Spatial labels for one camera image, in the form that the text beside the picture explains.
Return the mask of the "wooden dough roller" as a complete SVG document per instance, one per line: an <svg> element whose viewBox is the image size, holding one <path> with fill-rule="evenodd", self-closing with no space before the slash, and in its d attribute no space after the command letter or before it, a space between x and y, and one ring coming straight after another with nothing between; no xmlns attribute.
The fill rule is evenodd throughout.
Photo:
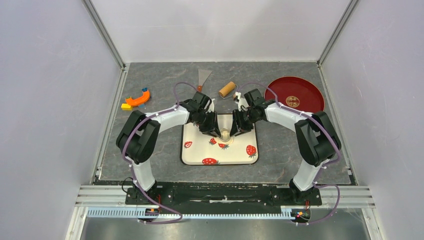
<svg viewBox="0 0 424 240"><path fill-rule="evenodd" d="M218 95L222 99L231 98L237 90L238 85L233 81L229 81L224 87L218 91Z"/></svg>

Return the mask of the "white strawberry print tray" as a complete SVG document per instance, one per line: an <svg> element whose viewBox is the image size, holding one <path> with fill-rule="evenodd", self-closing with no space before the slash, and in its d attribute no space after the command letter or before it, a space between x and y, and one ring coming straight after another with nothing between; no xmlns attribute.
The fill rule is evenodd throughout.
<svg viewBox="0 0 424 240"><path fill-rule="evenodd" d="M231 130L233 116L217 115L221 129ZM224 144L219 137L202 134L192 123L182 128L181 161L189 166L251 165L259 159L256 130L233 136L233 143Z"/></svg>

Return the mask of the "beige dough piece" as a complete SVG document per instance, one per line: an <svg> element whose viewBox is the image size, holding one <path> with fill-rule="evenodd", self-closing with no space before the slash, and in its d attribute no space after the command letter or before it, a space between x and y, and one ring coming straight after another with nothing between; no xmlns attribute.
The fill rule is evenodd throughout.
<svg viewBox="0 0 424 240"><path fill-rule="evenodd" d="M224 144L231 144L234 142L234 138L230 136L230 130L227 128L222 128L220 130L221 136L219 137L219 140Z"/></svg>

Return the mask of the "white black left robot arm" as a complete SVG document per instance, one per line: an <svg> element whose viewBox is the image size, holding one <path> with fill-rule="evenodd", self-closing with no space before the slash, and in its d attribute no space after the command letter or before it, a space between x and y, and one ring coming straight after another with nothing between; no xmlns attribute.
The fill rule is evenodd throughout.
<svg viewBox="0 0 424 240"><path fill-rule="evenodd" d="M149 159L159 134L186 124L194 124L203 135L221 136L214 100L201 92L161 111L143 113L135 110L120 131L116 146L129 164L134 184L139 188L137 196L143 203L151 204L157 198L157 191L153 188L156 180Z"/></svg>

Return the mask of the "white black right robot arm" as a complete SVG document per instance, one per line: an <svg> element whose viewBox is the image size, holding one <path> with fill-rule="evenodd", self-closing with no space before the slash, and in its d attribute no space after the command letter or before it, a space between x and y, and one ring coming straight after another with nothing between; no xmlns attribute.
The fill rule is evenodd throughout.
<svg viewBox="0 0 424 240"><path fill-rule="evenodd" d="M258 89L245 94L235 92L237 109L232 112L230 136L253 130L256 122L266 121L293 131L302 157L300 167L289 182L289 199L302 204L309 198L319 171L334 156L340 156L341 142L332 122L324 111L299 111L275 99L265 100Z"/></svg>

